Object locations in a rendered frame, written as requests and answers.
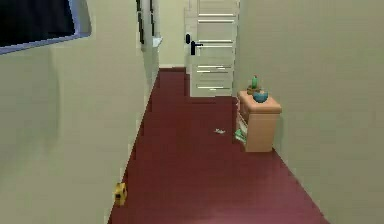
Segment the white panelled room door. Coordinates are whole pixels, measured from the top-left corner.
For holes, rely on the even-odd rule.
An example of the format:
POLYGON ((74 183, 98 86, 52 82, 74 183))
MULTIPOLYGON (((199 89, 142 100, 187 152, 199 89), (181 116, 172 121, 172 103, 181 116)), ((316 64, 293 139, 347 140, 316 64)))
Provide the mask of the white panelled room door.
POLYGON ((231 96, 240 0, 185 0, 185 66, 191 97, 231 96), (190 55, 190 43, 203 46, 190 55))

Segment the green potted plant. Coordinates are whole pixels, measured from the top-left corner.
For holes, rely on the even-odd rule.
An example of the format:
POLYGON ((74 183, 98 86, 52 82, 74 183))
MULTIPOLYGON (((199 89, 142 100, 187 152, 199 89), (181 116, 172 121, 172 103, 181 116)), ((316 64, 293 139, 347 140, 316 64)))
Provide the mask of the green potted plant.
POLYGON ((256 75, 254 75, 251 79, 251 84, 247 87, 247 94, 253 95, 255 92, 259 93, 261 91, 261 87, 259 86, 259 80, 256 75))

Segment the blue bowl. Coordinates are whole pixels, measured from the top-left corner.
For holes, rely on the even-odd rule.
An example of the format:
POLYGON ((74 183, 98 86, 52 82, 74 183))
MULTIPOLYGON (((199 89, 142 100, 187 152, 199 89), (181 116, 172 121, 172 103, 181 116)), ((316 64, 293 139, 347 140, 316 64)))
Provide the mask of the blue bowl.
POLYGON ((269 94, 266 92, 266 91, 255 91, 253 93, 253 99, 257 102, 257 103, 264 103, 267 101, 269 97, 269 94))

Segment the orange side cabinet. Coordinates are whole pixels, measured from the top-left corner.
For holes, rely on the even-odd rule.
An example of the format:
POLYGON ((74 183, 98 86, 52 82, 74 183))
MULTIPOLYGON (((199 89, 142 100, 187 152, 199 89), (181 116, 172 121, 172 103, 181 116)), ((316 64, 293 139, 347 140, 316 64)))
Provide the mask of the orange side cabinet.
POLYGON ((246 152, 270 152, 275 128, 282 112, 281 105, 271 96, 258 103, 246 91, 237 94, 236 128, 245 137, 246 152))

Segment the narrow dark window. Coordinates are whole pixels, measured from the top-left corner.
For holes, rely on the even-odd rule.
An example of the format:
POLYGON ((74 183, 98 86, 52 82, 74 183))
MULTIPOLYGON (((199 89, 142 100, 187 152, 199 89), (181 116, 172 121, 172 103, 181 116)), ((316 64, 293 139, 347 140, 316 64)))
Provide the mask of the narrow dark window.
MULTIPOLYGON (((145 44, 145 31, 144 31, 144 17, 143 17, 143 0, 136 0, 136 11, 137 11, 137 21, 138 21, 138 31, 139 31, 139 41, 141 44, 145 44)), ((149 19, 150 19, 150 28, 151 36, 155 37, 155 7, 154 0, 145 0, 149 4, 149 19)))

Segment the yellow box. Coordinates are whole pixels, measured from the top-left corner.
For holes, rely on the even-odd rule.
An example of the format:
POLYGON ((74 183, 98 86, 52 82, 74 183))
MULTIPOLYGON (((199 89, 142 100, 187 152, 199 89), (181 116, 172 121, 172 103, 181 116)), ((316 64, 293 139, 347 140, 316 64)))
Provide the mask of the yellow box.
POLYGON ((124 182, 117 183, 114 191, 115 204, 123 206, 127 197, 126 184, 124 182))

